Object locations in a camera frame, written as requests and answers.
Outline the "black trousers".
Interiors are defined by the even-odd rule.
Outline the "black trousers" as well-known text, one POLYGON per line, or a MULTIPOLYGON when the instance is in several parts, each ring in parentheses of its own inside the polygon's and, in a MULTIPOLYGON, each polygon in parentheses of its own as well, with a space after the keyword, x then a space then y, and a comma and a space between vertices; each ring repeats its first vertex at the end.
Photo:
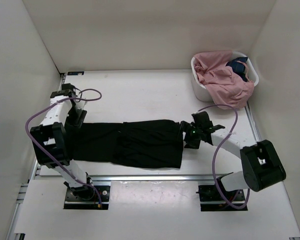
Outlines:
POLYGON ((179 169, 182 164, 183 133, 172 120, 83 123, 65 130, 76 161, 144 169, 179 169))

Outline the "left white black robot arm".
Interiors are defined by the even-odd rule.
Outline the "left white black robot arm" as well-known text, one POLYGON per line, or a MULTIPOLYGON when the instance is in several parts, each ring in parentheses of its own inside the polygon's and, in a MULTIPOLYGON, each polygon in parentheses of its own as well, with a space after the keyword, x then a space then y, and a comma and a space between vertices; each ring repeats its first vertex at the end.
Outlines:
POLYGON ((73 134, 66 130, 80 130, 87 111, 86 101, 79 100, 77 88, 62 84, 61 89, 50 95, 50 106, 43 121, 28 129, 32 137, 36 159, 41 166, 58 172, 64 179, 64 185, 74 196, 88 201, 96 192, 93 181, 74 161, 76 144, 73 134))

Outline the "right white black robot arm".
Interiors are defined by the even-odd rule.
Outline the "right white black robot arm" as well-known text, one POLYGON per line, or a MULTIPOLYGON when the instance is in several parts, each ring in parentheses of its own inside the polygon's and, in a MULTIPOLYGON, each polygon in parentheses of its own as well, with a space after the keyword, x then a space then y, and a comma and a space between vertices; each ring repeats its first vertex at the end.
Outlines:
POLYGON ((216 178, 214 193, 220 200, 228 199, 233 191, 259 192, 287 178, 286 171, 273 143, 230 132, 223 125, 214 125, 206 111, 192 114, 193 122, 182 121, 184 142, 188 149, 198 149, 201 142, 238 157, 242 170, 216 178))

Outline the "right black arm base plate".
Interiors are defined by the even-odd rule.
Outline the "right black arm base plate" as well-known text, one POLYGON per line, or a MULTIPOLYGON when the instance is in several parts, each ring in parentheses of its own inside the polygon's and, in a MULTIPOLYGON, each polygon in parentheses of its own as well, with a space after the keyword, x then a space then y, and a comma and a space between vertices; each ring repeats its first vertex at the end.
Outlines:
MULTIPOLYGON (((234 211, 247 211, 248 207, 236 209, 229 206, 219 194, 215 185, 199 185, 198 191, 201 212, 234 212, 234 211)), ((225 192, 226 198, 237 207, 241 206, 246 198, 243 190, 225 192)))

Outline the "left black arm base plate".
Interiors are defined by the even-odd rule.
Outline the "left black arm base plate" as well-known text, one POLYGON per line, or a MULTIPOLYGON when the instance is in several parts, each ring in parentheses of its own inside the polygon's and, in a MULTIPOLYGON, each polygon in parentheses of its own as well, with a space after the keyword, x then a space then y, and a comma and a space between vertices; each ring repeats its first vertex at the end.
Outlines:
POLYGON ((94 185, 94 187, 100 195, 101 204, 99 203, 98 194, 90 187, 84 197, 81 197, 68 187, 65 193, 63 208, 65 210, 108 210, 111 185, 102 183, 101 185, 94 185))

